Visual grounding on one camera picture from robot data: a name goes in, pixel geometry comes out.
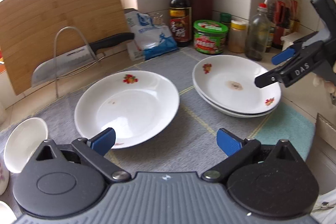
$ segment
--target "gray ribbed surface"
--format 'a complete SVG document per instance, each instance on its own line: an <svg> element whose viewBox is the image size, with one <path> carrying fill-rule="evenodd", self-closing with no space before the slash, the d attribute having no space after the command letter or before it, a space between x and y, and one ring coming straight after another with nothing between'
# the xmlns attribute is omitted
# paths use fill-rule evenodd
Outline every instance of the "gray ribbed surface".
<svg viewBox="0 0 336 224"><path fill-rule="evenodd" d="M196 173L138 173L114 184L97 206L63 220L22 216L16 224L316 224L310 216L296 220L263 220L233 203L220 184Z"/></svg>

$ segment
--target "teal cloth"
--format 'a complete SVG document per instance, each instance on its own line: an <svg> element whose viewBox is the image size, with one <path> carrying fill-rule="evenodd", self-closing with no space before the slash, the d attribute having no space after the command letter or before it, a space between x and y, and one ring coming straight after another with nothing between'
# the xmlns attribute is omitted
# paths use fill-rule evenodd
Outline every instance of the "teal cloth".
<svg viewBox="0 0 336 224"><path fill-rule="evenodd" d="M270 115L272 116L254 138L262 144L276 144L279 139L288 139L306 160L313 142L315 125L282 102Z"/></svg>

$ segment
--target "green container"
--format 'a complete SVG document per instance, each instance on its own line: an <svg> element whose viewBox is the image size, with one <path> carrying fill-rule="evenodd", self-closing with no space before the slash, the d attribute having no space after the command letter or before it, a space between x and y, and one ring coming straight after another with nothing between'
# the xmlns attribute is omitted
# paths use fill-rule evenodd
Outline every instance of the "green container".
<svg viewBox="0 0 336 224"><path fill-rule="evenodd" d="M201 19L194 22L194 47L205 54L223 52L228 27L216 21Z"/></svg>

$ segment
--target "wooden cutting board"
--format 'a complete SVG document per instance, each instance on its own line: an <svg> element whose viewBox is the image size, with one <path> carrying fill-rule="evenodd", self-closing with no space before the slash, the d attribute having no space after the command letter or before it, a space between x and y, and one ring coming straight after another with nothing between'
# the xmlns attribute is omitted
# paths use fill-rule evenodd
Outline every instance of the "wooden cutting board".
<svg viewBox="0 0 336 224"><path fill-rule="evenodd" d="M79 28L89 43L129 31L120 0L0 2L0 47L17 95L31 87L35 68L53 58L55 35L66 26ZM74 30L65 30L58 37L57 55L83 45Z"/></svg>

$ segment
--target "kitchen knife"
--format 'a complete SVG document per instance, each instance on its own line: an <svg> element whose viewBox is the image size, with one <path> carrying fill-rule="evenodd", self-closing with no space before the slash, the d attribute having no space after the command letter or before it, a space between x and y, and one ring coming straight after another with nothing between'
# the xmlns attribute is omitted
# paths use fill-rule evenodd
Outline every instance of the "kitchen knife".
<svg viewBox="0 0 336 224"><path fill-rule="evenodd" d="M114 47L121 42L127 40L133 40L134 33L125 32L125 33L118 33L110 37L103 38L96 42L89 43L89 46L94 54L101 49L101 48L109 48ZM96 61L90 49L85 45L83 47L77 48L75 50L66 52L62 55L56 57L57 63L57 76L64 75L68 72L76 70L81 66L87 65ZM37 86L47 81L53 80L55 78L55 67L54 67L54 60L50 59L48 61L43 62L40 64L31 77L31 86Z"/></svg>

